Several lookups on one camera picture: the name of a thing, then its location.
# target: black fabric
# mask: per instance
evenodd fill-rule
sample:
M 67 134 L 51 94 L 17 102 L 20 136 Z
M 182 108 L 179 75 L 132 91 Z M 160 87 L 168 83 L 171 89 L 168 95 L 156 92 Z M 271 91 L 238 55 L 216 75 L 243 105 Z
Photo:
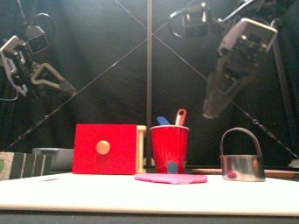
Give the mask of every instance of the black fabric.
M 267 166 L 287 166 L 291 154 L 252 123 L 243 110 L 271 130 L 288 146 L 291 143 L 274 54 L 263 60 L 260 74 L 246 86 L 235 103 L 218 119 L 202 116 L 207 77 L 216 63 L 220 36 L 179 39 L 166 25 L 171 13 L 202 1 L 155 0 L 152 10 L 154 100 L 155 118 L 164 116 L 172 123 L 179 109 L 187 109 L 190 127 L 188 165 L 220 164 L 220 138 L 226 130 L 243 127 L 254 132 L 260 143 Z M 236 1 L 207 1 L 215 18 L 224 18 L 236 7 Z M 294 111 L 298 114 L 298 1 L 286 15 L 283 54 L 287 72 L 292 77 Z M 136 123 L 146 125 L 147 91 L 147 1 L 146 0 L 40 0 L 37 13 L 51 15 L 56 36 L 51 48 L 40 54 L 79 90 L 77 96 L 60 108 L 12 151 L 29 152 L 35 147 L 73 148 L 77 123 Z M 9 17 L 12 23 L 20 19 Z M 12 33 L 1 34 L 9 38 Z M 45 115 L 64 102 L 57 96 L 15 103 L 13 113 L 1 105 L 1 119 L 12 116 L 3 139 L 4 148 Z M 224 141 L 226 153 L 255 153 L 246 134 L 231 133 Z

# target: bucket handle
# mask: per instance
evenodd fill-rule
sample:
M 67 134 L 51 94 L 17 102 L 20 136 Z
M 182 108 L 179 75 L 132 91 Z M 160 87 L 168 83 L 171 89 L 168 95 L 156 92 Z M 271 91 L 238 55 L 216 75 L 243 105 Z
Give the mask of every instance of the bucket handle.
M 246 132 L 246 133 L 251 136 L 251 138 L 252 138 L 252 140 L 254 140 L 254 142 L 255 142 L 255 146 L 256 146 L 256 154 L 258 154 L 259 156 L 262 156 L 262 152 L 260 152 L 260 147 L 259 147 L 259 143 L 258 143 L 256 136 L 254 135 L 254 133 L 252 133 L 250 130 L 243 129 L 243 128 L 234 128 L 234 129 L 230 129 L 230 130 L 227 130 L 226 133 L 223 134 L 222 139 L 220 139 L 220 145 L 219 145 L 220 155 L 223 156 L 223 139 L 224 139 L 224 136 L 226 136 L 232 130 L 240 130 L 240 131 Z

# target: red cup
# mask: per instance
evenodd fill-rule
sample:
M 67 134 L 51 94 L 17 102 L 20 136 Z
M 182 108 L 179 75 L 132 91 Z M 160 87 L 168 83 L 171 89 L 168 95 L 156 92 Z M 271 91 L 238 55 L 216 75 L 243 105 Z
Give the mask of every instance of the red cup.
M 190 129 L 178 125 L 151 128 L 154 165 L 159 173 L 183 173 Z

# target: silver pail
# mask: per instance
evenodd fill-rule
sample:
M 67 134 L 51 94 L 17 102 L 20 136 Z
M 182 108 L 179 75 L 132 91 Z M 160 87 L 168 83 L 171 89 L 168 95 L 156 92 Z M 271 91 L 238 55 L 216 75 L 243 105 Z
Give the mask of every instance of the silver pail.
M 246 132 L 256 146 L 256 155 L 223 155 L 223 139 L 224 136 L 232 131 L 239 130 Z M 238 181 L 266 181 L 263 157 L 260 147 L 255 135 L 243 128 L 230 129 L 220 139 L 220 168 L 222 176 L 227 180 Z

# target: red wooden box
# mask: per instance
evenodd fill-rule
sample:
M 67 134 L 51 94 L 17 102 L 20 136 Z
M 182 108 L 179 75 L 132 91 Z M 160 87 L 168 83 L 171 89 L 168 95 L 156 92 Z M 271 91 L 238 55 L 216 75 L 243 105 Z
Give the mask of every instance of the red wooden box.
M 77 124 L 72 172 L 144 172 L 144 133 L 146 126 L 135 124 Z

